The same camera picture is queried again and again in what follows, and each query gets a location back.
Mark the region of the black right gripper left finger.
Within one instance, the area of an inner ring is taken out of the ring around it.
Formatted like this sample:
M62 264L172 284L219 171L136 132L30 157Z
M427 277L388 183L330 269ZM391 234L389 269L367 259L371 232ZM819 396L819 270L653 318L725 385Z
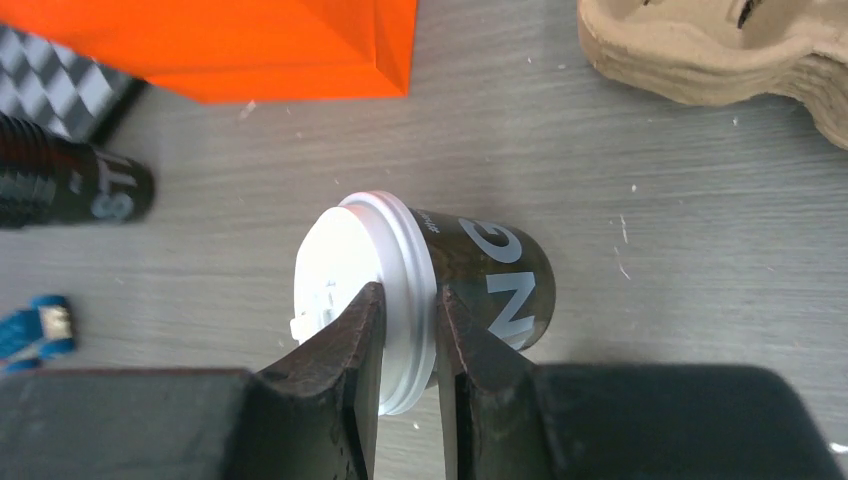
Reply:
M370 479L374 475L386 300L369 282L342 314L259 372L254 479Z

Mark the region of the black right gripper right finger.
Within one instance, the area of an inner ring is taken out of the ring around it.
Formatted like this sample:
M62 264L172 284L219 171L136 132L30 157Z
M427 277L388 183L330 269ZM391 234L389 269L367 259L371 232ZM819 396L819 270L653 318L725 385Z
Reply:
M436 375L447 479L548 479L534 364L440 289Z

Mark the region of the dark translucent coffee cup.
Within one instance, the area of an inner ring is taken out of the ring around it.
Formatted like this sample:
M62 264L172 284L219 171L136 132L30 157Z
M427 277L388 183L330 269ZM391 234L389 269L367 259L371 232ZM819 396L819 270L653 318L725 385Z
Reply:
M398 393L426 388L435 367L437 291L450 287L479 325L521 351L547 329L556 300L550 261L527 233L489 221L403 206L397 221L404 259L405 324Z

